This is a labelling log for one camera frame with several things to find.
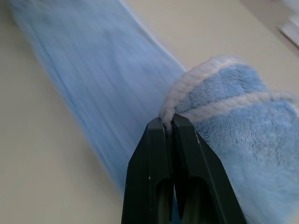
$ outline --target blue towel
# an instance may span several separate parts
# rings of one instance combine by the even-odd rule
[[[249,224],[286,224],[299,211],[299,104],[271,91],[234,56],[214,57],[178,80],[160,116],[194,124],[220,158]]]
[[[36,56],[123,193],[128,161],[183,68],[117,0],[11,3]]]

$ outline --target fluffy fabric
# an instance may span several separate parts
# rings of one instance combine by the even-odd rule
[[[249,224],[285,224],[299,206],[298,102],[270,91],[243,60],[218,56],[185,73],[160,113],[188,117],[216,152]]]

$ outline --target clip jaw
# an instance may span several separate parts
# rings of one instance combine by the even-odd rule
[[[183,224],[246,223],[219,158],[176,114],[171,137],[160,118],[148,123],[128,165],[121,223],[167,224],[173,185]]]

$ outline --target white stripe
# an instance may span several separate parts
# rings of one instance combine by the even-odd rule
[[[280,91],[254,92],[238,97],[231,97],[215,103],[208,104],[206,106],[202,106],[198,109],[192,109],[181,115],[188,118],[191,121],[191,123],[196,124],[205,119],[209,119],[213,116],[220,115],[224,112],[228,112],[245,106],[251,106],[259,103],[276,100],[289,101],[295,109],[297,116],[299,116],[299,104],[295,96],[292,93]]]
[[[236,56],[217,56],[209,59],[201,65],[186,72],[179,79],[168,95],[166,96],[165,104],[163,105],[160,117],[167,127],[170,127],[170,122],[175,113],[175,106],[183,100],[187,94],[200,85],[206,79],[217,74],[221,69],[227,68],[235,64],[247,64],[244,60]]]

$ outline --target blue microfiber cloth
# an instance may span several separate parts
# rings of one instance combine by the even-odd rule
[[[218,56],[185,73],[160,116],[190,119],[220,158],[249,224],[286,224],[299,210],[299,104],[271,91],[242,59]]]
[[[184,70],[117,0],[11,0],[16,21],[124,192],[147,123]]]
[[[128,161],[169,92],[164,123],[174,112],[193,122],[220,157],[248,222],[291,218],[299,198],[299,121],[291,94],[270,91],[250,66],[229,56],[211,59],[174,84],[182,66],[116,0],[11,3],[122,193]]]

